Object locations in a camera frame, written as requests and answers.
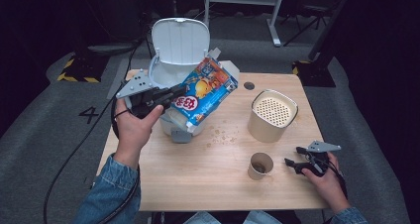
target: person's arm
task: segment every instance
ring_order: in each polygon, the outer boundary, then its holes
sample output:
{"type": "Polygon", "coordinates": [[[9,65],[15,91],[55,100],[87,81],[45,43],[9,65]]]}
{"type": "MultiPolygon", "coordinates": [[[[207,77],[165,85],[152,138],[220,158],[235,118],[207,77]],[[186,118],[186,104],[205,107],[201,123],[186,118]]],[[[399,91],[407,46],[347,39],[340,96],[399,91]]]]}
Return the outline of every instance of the person's arm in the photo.
{"type": "MultiPolygon", "coordinates": [[[[117,100],[115,114],[126,110],[124,100],[117,100]]],[[[162,106],[157,106],[145,119],[139,119],[130,112],[123,112],[116,117],[120,139],[117,151],[108,158],[95,185],[81,203],[73,223],[99,223],[127,198],[138,177],[140,152],[149,140],[152,126],[162,110],[162,106]]],[[[139,211],[140,200],[139,185],[133,198],[112,221],[132,223],[139,211]]]]}
{"type": "MultiPolygon", "coordinates": [[[[337,158],[331,153],[328,153],[328,158],[337,171],[339,171],[340,168],[337,158]]],[[[331,210],[334,212],[335,216],[331,223],[368,223],[362,213],[357,208],[351,206],[340,186],[338,177],[330,168],[328,168],[322,177],[315,175],[307,168],[304,168],[302,172],[315,185],[318,193],[327,201],[331,210]]]]}

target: denim sleeve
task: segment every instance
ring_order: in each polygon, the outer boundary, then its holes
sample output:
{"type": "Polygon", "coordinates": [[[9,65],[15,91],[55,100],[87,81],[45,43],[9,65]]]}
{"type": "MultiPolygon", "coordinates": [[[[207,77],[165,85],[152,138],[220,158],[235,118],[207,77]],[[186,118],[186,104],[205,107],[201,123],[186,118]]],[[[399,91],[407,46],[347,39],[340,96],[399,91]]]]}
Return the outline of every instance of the denim sleeve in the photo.
{"type": "Polygon", "coordinates": [[[350,207],[335,215],[331,224],[368,224],[368,222],[356,207],[350,207]]]}
{"type": "MultiPolygon", "coordinates": [[[[138,173],[108,157],[90,192],[81,203],[72,223],[98,223],[114,212],[127,198],[138,173]]],[[[140,208],[140,185],[127,206],[109,223],[133,223],[140,208]]]]}

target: gray floor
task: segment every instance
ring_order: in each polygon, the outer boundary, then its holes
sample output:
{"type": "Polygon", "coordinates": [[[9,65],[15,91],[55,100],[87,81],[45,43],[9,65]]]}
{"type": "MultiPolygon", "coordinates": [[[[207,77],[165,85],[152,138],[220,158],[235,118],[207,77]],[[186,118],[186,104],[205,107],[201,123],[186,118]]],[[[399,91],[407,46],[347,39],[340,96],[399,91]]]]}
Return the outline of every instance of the gray floor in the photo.
{"type": "MultiPolygon", "coordinates": [[[[307,59],[321,30],[310,29],[288,47],[276,48],[265,19],[217,17],[210,21],[210,49],[220,60],[231,60],[243,72],[291,73],[295,60],[307,59]]],[[[301,19],[304,24],[308,19],[301,19]]],[[[282,39],[296,33],[294,20],[276,25],[282,39]]],[[[129,54],[110,59],[100,83],[56,81],[70,54],[47,72],[51,85],[21,114],[0,140],[0,223],[42,223],[43,205],[55,174],[92,128],[80,112],[106,108],[122,79],[129,54]]],[[[149,66],[145,45],[136,52],[132,68],[149,66]]],[[[356,107],[346,74],[333,59],[329,70],[335,88],[305,87],[326,142],[341,145],[336,153],[346,175],[349,199],[370,223],[409,223],[399,182],[356,107]]],[[[68,223],[88,192],[110,128],[109,107],[87,140],[70,159],[49,200],[49,223],[68,223]]],[[[320,210],[298,210],[302,223],[322,223],[320,210]]],[[[139,213],[147,223],[150,213],[139,213]]]]}

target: snack bag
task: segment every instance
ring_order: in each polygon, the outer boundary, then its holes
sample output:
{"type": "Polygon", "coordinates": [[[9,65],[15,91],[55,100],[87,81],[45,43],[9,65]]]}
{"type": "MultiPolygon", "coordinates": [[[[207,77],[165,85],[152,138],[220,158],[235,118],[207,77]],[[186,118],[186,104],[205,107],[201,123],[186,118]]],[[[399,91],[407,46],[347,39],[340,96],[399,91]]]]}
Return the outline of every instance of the snack bag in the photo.
{"type": "Polygon", "coordinates": [[[187,86],[187,92],[172,101],[171,107],[186,118],[184,125],[189,133],[238,88],[238,80],[210,56],[201,61],[182,84],[187,86]]]}

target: open lid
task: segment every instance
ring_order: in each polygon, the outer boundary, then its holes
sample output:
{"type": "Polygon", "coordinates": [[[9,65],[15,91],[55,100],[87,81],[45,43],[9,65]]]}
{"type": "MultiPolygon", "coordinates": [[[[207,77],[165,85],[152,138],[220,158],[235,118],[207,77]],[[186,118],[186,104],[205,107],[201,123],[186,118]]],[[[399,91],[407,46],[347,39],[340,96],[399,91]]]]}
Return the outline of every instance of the open lid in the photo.
{"type": "Polygon", "coordinates": [[[154,24],[152,40],[161,62],[192,65],[200,63],[207,55],[210,33],[200,21],[168,18],[154,24]]]}

